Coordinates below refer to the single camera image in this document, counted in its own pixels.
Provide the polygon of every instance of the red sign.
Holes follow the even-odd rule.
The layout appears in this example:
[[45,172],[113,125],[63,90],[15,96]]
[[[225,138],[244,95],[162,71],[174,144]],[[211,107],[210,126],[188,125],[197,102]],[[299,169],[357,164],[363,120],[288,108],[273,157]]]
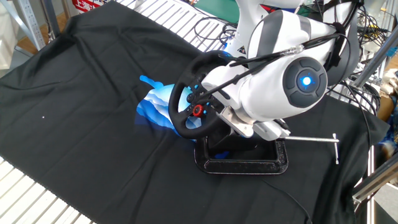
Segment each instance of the red sign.
[[96,2],[104,2],[104,1],[99,1],[99,0],[72,0],[72,4],[80,11],[82,12],[88,12],[96,7],[100,7],[103,4],[96,3]]

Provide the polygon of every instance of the red center cap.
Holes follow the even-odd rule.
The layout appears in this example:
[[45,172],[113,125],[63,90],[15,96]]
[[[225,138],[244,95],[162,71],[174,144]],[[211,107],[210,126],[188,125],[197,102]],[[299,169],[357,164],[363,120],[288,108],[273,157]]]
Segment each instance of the red center cap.
[[200,118],[202,115],[203,115],[203,111],[204,111],[205,109],[203,109],[203,106],[202,105],[196,105],[194,108],[193,108],[193,115],[195,116],[195,117],[197,117],[197,118]]

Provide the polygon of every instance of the black base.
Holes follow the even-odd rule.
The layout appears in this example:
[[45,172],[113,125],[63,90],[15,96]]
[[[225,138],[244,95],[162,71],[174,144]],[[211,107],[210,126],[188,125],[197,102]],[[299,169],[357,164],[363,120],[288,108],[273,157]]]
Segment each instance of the black base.
[[244,139],[248,146],[252,146],[254,141],[258,144],[254,145],[253,150],[258,146],[262,146],[262,151],[272,151],[275,157],[272,159],[213,159],[211,158],[211,150],[209,148],[208,138],[197,139],[195,144],[194,156],[195,163],[200,170],[209,174],[244,174],[244,175],[277,175],[283,174],[287,170],[289,164],[285,149],[285,142],[272,141],[267,142],[263,139]]

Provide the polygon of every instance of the black cloth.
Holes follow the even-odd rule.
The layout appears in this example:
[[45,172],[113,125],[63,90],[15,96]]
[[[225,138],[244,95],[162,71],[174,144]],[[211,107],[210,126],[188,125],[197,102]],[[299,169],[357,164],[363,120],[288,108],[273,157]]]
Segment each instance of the black cloth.
[[[146,119],[138,103],[175,83],[199,51],[115,2],[70,19],[65,32],[0,79],[0,155],[97,223],[352,223],[351,190],[366,168],[360,110],[325,97],[287,119],[289,168],[278,176],[209,175],[191,140]],[[368,115],[372,143],[387,126]]]

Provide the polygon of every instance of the black steering wheel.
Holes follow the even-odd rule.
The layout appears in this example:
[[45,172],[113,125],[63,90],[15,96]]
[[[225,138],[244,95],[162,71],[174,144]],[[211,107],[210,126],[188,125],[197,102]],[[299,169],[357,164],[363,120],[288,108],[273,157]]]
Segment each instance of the black steering wheel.
[[[199,96],[207,92],[202,87],[201,81],[214,68],[227,65],[230,62],[225,57],[219,57],[219,55],[226,54],[226,52],[220,50],[201,54],[188,65],[174,85],[169,101],[169,115],[175,130],[181,137],[187,139],[203,138],[222,123],[216,112],[220,112],[224,106],[218,100],[210,95],[208,99],[200,100],[203,104],[197,103]],[[190,105],[183,111],[178,112],[178,104],[185,87],[191,89],[192,93],[188,95],[187,99],[181,100],[187,100]],[[187,128],[186,122],[190,116],[200,118],[201,126],[193,129]]]

